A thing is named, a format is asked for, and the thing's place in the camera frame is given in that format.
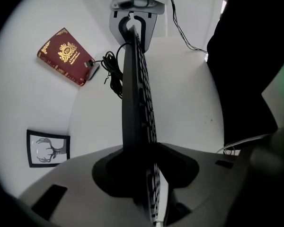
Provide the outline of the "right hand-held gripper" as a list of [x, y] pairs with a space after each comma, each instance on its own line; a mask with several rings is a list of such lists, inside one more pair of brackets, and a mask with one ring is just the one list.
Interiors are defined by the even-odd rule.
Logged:
[[165, 12], [169, 0], [112, 0], [109, 29], [119, 44], [127, 42], [129, 32], [127, 23], [134, 11], [134, 19], [141, 23], [141, 47], [147, 52], [158, 15]]

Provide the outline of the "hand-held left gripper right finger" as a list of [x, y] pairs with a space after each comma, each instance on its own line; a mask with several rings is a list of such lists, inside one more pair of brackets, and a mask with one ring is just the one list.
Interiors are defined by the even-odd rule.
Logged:
[[156, 163], [168, 182], [165, 227], [225, 227], [246, 178], [252, 146], [237, 156], [156, 143]]

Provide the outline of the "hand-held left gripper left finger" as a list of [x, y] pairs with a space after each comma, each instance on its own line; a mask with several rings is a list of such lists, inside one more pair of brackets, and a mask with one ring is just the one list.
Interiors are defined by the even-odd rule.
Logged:
[[93, 179], [95, 163], [121, 152], [115, 146], [61, 163], [29, 186], [19, 203], [39, 227], [151, 227], [132, 198], [111, 196]]

